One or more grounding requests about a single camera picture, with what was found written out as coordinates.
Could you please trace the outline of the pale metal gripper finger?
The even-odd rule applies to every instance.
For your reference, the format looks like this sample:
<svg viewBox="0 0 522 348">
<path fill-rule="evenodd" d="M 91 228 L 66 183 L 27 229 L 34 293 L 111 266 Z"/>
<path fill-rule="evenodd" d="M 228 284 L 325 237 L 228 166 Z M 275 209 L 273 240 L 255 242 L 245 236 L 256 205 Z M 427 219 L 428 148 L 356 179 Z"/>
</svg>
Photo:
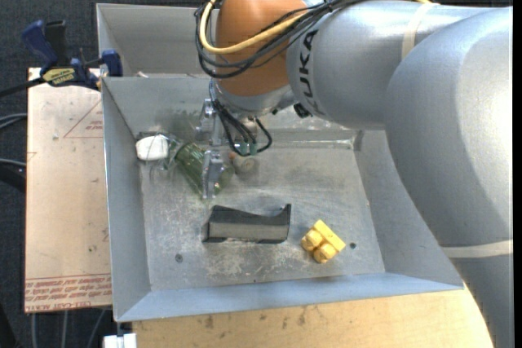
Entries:
<svg viewBox="0 0 522 348">
<path fill-rule="evenodd" d="M 220 157 L 212 157 L 212 192 L 216 195 L 223 190 L 224 165 Z"/>
<path fill-rule="evenodd" d="M 213 196 L 214 186 L 211 182 L 211 153 L 205 152 L 201 168 L 202 198 L 207 200 Z"/>
</svg>

